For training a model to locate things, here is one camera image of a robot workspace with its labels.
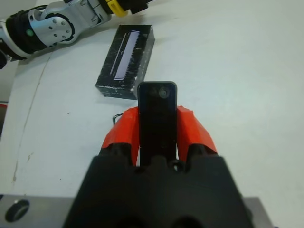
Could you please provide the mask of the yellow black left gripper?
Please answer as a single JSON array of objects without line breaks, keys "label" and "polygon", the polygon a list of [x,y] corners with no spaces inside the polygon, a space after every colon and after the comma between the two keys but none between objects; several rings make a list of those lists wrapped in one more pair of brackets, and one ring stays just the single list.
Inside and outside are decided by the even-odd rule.
[{"label": "yellow black left gripper", "polygon": [[148,8],[149,0],[105,0],[104,1],[111,14],[117,17],[125,17],[130,11],[136,14]]}]

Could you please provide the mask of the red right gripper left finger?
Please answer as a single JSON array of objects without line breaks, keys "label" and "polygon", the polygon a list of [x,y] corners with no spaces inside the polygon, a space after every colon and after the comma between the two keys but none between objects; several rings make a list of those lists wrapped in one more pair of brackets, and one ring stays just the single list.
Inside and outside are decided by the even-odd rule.
[{"label": "red right gripper left finger", "polygon": [[131,165],[136,166],[139,151],[138,108],[133,107],[122,113],[119,120],[106,135],[100,154],[122,153]]}]

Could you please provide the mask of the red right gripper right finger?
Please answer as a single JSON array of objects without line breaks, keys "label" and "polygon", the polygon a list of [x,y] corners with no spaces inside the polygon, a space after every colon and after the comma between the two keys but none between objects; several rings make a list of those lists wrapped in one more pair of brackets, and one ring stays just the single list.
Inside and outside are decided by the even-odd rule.
[{"label": "red right gripper right finger", "polygon": [[177,107],[177,149],[179,159],[183,162],[189,161],[196,152],[218,154],[208,131],[197,120],[194,112],[183,106]]}]

